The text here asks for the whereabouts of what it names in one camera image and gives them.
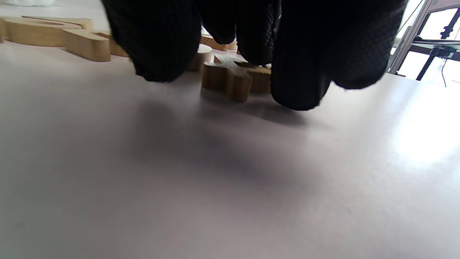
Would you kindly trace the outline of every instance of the black glove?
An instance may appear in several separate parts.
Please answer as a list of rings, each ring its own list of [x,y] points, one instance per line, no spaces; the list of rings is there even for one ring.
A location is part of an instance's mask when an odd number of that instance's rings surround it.
[[[217,43],[236,37],[248,62],[272,63],[273,98],[294,110],[316,107],[331,81],[347,89],[378,81],[406,5],[406,0],[102,2],[114,39],[146,80],[179,77],[196,54],[203,24]]]

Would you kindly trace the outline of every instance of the table surface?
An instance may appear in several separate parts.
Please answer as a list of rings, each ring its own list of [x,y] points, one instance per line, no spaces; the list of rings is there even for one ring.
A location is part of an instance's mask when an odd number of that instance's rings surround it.
[[[56,4],[0,15],[103,15]],[[458,258],[460,89],[386,75],[293,112],[200,79],[0,44],[0,257]]]

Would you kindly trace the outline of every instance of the wooden shape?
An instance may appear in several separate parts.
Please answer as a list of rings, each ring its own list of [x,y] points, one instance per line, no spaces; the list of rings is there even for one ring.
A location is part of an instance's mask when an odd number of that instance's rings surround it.
[[[187,71],[201,71],[205,62],[211,62],[212,48],[203,44],[198,46],[196,56],[193,58]]]
[[[86,29],[63,29],[68,52],[96,62],[110,61],[110,40]]]
[[[8,17],[0,16],[0,35],[2,35],[3,37],[8,37],[8,30],[5,22],[6,18]]]
[[[237,48],[236,41],[230,43],[227,47],[228,49],[235,50]]]
[[[45,21],[63,22],[67,24],[75,24],[80,26],[82,29],[93,29],[92,20],[88,18],[59,18],[59,17],[43,17],[43,16],[26,16],[22,15],[23,18],[38,19]]]
[[[201,35],[201,44],[210,46],[213,49],[221,50],[221,51],[227,51],[228,50],[228,45],[222,45],[217,43],[214,38],[212,38],[210,35]]]
[[[235,102],[245,102],[249,93],[270,93],[271,70],[249,63],[215,55],[214,63],[206,62],[201,86],[223,90]]]
[[[5,18],[5,23],[12,42],[44,47],[64,47],[62,29],[81,29],[75,24],[26,18]]]
[[[118,43],[116,43],[108,31],[95,30],[92,31],[92,33],[110,40],[110,53],[112,53],[112,55],[129,58],[129,55],[118,45]]]

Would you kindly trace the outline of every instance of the gloved hand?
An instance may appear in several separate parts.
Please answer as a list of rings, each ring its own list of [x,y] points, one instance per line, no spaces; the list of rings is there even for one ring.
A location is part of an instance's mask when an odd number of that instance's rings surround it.
[[[102,3],[114,39],[146,80],[179,77],[196,54],[203,24],[217,43],[229,44],[236,37],[248,62],[272,63],[275,101],[309,110],[319,104],[331,81],[360,89],[382,77],[406,0]]]

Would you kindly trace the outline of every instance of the wooden block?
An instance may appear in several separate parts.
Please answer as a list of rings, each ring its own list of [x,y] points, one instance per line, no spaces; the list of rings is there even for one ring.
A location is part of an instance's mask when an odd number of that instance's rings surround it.
[[[205,62],[211,62],[212,48],[203,44],[200,44],[196,56],[190,63],[187,71],[201,71]]]
[[[64,47],[62,29],[81,29],[75,24],[26,18],[5,18],[5,23],[12,42],[44,47]]]
[[[93,29],[92,20],[88,18],[59,18],[59,17],[43,17],[43,16],[26,16],[22,15],[23,18],[38,19],[45,21],[63,22],[67,24],[75,24],[80,26],[82,29]]]
[[[3,37],[8,37],[8,30],[5,23],[6,18],[8,17],[0,16],[0,35],[3,35]]]
[[[110,61],[110,40],[86,29],[63,29],[68,52],[96,62]]]
[[[129,55],[116,43],[108,31],[95,30],[92,33],[110,40],[110,52],[112,55],[129,58]]]
[[[235,50],[237,48],[236,41],[230,43],[227,47],[228,49]]]
[[[270,93],[271,70],[220,55],[214,63],[206,62],[201,85],[211,90],[223,90],[235,102],[245,102],[249,93]]]
[[[210,46],[213,49],[221,50],[221,51],[227,51],[228,50],[228,45],[222,45],[217,43],[214,38],[212,38],[210,35],[201,35],[201,44]]]

